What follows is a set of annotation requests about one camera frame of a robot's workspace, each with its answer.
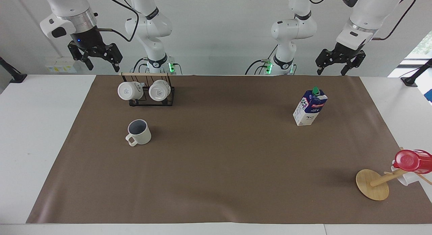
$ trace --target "black metal mug rack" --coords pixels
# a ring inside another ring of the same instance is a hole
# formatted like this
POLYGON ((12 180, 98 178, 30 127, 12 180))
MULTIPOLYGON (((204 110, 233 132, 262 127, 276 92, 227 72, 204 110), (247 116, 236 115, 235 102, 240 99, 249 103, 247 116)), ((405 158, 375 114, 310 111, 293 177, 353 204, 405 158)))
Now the black metal mug rack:
POLYGON ((174 94, 175 94, 175 88, 171 85, 171 79, 169 78, 168 74, 127 74, 125 75, 123 72, 120 73, 121 77, 123 78, 123 81, 129 82, 128 78, 132 82, 139 82, 139 83, 145 83, 145 86, 142 87, 142 90, 144 91, 144 94, 140 99, 133 99, 129 100, 129 106, 136 107, 136 106, 164 106, 169 107, 172 106, 174 103, 174 94), (152 98, 150 98, 149 95, 149 89, 150 86, 156 81, 156 80, 165 80, 168 82, 169 87, 171 88, 171 92, 168 95, 167 98, 165 98, 162 101, 155 101, 152 98))

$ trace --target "red cup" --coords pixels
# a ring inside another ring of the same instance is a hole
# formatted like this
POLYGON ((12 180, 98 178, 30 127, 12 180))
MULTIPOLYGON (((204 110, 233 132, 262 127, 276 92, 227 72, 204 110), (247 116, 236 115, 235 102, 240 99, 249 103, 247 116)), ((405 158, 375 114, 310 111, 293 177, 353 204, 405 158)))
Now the red cup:
POLYGON ((396 154, 393 166, 407 172, 427 174, 432 172, 432 155, 423 150, 401 150, 396 154))

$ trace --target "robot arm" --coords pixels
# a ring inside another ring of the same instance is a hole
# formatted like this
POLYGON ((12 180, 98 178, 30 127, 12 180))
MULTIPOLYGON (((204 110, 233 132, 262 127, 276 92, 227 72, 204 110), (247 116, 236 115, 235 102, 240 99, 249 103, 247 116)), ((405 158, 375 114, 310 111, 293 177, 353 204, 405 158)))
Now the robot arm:
MULTIPOLYGON (((165 17, 156 6, 154 0, 131 0, 133 8, 139 12, 139 22, 136 35, 144 46, 148 57, 148 69, 151 73, 173 72, 173 58, 164 49, 159 37, 171 35, 171 21, 165 17)), ((132 34, 136 21, 128 19, 125 23, 126 32, 132 34)))
POLYGON ((289 7, 294 12, 295 18, 273 24, 272 37, 279 44, 277 52, 271 60, 269 74, 288 74, 297 50, 293 40, 310 38, 317 31, 317 24, 311 17, 311 5, 309 0, 290 0, 289 7))
POLYGON ((71 35, 68 45, 74 60, 86 64, 89 70, 93 64, 88 57, 99 57, 110 62, 116 72, 122 54, 115 43, 105 45, 96 26, 97 14, 91 10, 87 0, 47 0, 52 14, 40 22, 40 27, 49 39, 71 35))
POLYGON ((384 20, 402 0, 343 0, 353 7, 350 19, 336 39, 333 51, 323 49, 315 63, 318 75, 326 66, 334 63, 346 63, 341 71, 345 75, 350 69, 359 67, 366 54, 363 46, 372 40, 381 28, 384 20))

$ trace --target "carton cap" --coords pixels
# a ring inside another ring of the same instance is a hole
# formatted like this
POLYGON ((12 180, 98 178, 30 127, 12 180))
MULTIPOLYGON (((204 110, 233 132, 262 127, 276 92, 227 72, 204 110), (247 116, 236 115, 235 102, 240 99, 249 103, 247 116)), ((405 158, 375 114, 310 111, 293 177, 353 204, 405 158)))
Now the carton cap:
POLYGON ((317 86, 315 86, 314 89, 312 89, 312 93, 315 96, 319 96, 321 94, 321 92, 320 92, 320 90, 319 90, 319 88, 317 86))

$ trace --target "white cup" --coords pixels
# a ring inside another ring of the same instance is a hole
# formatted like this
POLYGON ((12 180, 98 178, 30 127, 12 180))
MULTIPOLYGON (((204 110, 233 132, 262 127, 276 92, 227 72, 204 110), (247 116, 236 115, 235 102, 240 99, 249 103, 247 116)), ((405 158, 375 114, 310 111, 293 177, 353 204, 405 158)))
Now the white cup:
POLYGON ((139 82, 123 82, 118 85, 117 94, 122 100, 140 99, 144 95, 139 82))
POLYGON ((130 146, 147 144, 152 138, 147 122, 144 120, 134 120, 128 126, 129 135, 126 136, 130 146))
POLYGON ((148 95, 154 101, 162 101, 171 93, 171 87, 165 80, 155 81, 148 90, 148 95))
MULTIPOLYGON (((397 168, 391 167, 392 172, 396 171, 397 168)), ((420 181, 420 177, 414 173, 414 172, 408 172, 401 177, 398 177, 398 181, 403 184, 404 186, 408 186, 409 184, 415 183, 417 181, 420 181)))

